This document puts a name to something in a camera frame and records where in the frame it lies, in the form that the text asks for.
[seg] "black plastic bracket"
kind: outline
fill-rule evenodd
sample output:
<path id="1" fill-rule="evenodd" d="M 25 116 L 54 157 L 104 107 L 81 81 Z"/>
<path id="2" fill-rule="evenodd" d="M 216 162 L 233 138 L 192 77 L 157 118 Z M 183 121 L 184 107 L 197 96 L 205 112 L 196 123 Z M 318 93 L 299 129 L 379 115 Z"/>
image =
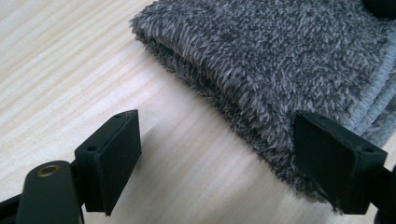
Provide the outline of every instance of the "black plastic bracket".
<path id="1" fill-rule="evenodd" d="M 320 114 L 297 112 L 293 132 L 300 172 L 334 208 L 358 215 L 373 203 L 396 220 L 395 173 L 383 167 L 386 151 Z"/>
<path id="2" fill-rule="evenodd" d="M 111 215 L 141 154 L 137 110 L 113 116 L 76 149 L 88 212 Z"/>
<path id="3" fill-rule="evenodd" d="M 76 159 L 37 166 L 23 192 L 0 203 L 0 224 L 84 223 L 88 212 L 111 215 L 142 153 L 137 110 L 113 116 L 75 151 Z"/>

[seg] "fuzzy gray cloth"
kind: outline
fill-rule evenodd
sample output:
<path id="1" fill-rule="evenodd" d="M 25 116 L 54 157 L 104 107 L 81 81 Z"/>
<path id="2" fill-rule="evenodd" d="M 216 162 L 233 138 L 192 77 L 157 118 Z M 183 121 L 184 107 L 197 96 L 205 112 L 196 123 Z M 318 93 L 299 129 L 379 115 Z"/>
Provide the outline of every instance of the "fuzzy gray cloth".
<path id="1" fill-rule="evenodd" d="M 294 163 L 296 110 L 378 146 L 395 129 L 396 22 L 359 0 L 160 0 L 131 24 L 298 191 L 317 196 Z"/>

